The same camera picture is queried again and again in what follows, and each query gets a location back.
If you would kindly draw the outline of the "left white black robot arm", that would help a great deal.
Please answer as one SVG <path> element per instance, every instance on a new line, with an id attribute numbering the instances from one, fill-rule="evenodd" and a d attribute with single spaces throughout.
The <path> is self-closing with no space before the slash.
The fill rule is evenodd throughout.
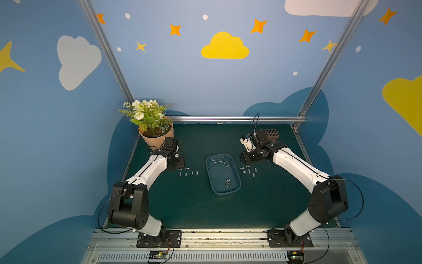
<path id="1" fill-rule="evenodd" d="M 148 191 L 161 173 L 183 167 L 184 158 L 179 155 L 179 141 L 172 137 L 166 138 L 163 146 L 151 153 L 137 173 L 113 185 L 108 222 L 132 228 L 153 238 L 163 238 L 166 229 L 149 212 Z"/>

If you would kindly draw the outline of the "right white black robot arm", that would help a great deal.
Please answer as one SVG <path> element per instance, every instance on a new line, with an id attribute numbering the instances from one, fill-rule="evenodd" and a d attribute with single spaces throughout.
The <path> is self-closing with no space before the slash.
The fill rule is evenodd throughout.
<path id="1" fill-rule="evenodd" d="M 246 149 L 240 157 L 245 165 L 265 159 L 272 161 L 289 172 L 311 193 L 307 209 L 284 227 L 284 238 L 288 244 L 293 244 L 348 210 L 345 179 L 331 177 L 297 156 L 279 141 L 279 133 L 275 129 L 262 129 L 243 135 L 240 143 Z"/>

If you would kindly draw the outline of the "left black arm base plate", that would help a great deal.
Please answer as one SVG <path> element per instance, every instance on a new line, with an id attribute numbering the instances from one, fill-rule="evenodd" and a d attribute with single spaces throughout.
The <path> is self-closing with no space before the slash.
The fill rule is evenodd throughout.
<path id="1" fill-rule="evenodd" d="M 165 230 L 159 236 L 150 236 L 144 233 L 138 235 L 137 248 L 179 248 L 181 246 L 182 231 L 181 230 Z"/>

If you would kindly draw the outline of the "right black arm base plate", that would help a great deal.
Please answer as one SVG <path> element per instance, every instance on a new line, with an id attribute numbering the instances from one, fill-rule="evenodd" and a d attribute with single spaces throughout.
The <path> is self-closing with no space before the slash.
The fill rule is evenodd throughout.
<path id="1" fill-rule="evenodd" d="M 290 230 L 280 230 L 272 228 L 267 231 L 267 237 L 269 246 L 272 248 L 313 247 L 313 243 L 309 233 L 306 233 L 303 236 L 297 236 L 294 234 L 293 231 Z"/>

